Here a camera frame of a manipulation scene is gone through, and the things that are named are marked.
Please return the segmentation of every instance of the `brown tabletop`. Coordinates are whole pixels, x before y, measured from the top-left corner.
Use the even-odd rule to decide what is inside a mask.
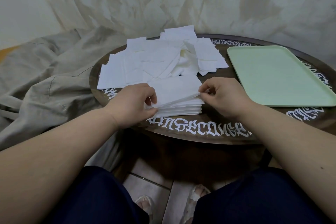
[[[198,74],[201,82],[213,76],[233,77],[237,75],[233,69],[226,50],[230,46],[256,46],[256,45],[278,45],[267,41],[253,38],[218,35],[218,34],[197,34],[198,38],[207,37],[216,44],[216,48],[225,57],[229,68],[217,69],[216,73],[208,73],[205,76]],[[109,54],[115,54],[126,48],[126,45],[112,50],[103,56],[92,68],[90,73],[90,88],[95,98],[102,106],[105,106],[113,98],[120,88],[97,90],[97,83],[102,64],[107,64]],[[330,87],[334,92],[336,89],[336,71],[322,61],[309,56],[298,50],[288,48],[297,56],[322,82]],[[275,110],[282,112],[294,119],[305,122],[311,126],[322,129],[336,135],[336,107],[275,107]],[[202,114],[174,116],[166,118],[148,119],[137,126],[146,132],[153,132],[163,136],[213,144],[258,144],[259,141],[254,135],[244,127],[243,124],[234,120],[222,117],[209,105],[202,106]]]

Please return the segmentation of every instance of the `tissue pile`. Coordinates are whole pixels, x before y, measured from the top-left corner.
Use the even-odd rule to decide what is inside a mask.
[[[197,73],[204,76],[226,67],[215,45],[209,38],[197,38],[193,25],[170,28],[160,39],[128,39],[124,51],[110,54],[101,65],[97,89],[147,82],[157,94],[155,117],[199,114],[203,101],[197,97]]]

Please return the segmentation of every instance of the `slipper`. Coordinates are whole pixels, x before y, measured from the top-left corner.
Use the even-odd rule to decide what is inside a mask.
[[[139,203],[141,201],[148,201],[149,206],[145,207],[143,210],[149,215],[149,224],[152,224],[153,222],[153,208],[154,208],[154,202],[153,199],[151,199],[149,196],[141,196],[137,200],[135,200],[135,203]]]
[[[202,186],[203,189],[207,192],[207,194],[210,193],[210,191],[204,187],[202,184],[196,185],[189,193],[188,199],[187,199],[187,205],[185,206],[183,217],[180,221],[180,224],[185,224],[190,218],[194,217],[194,212],[196,208],[197,201],[201,198],[198,194],[195,193],[195,190],[197,187]]]

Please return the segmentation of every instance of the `green tray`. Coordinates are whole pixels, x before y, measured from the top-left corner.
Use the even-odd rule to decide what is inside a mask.
[[[248,96],[267,106],[332,107],[336,94],[283,46],[229,47]]]

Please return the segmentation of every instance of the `gray fabric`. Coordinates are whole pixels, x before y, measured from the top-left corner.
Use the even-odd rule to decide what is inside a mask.
[[[99,108],[89,87],[91,68],[126,39],[105,27],[75,29],[11,52],[0,63],[0,150]]]

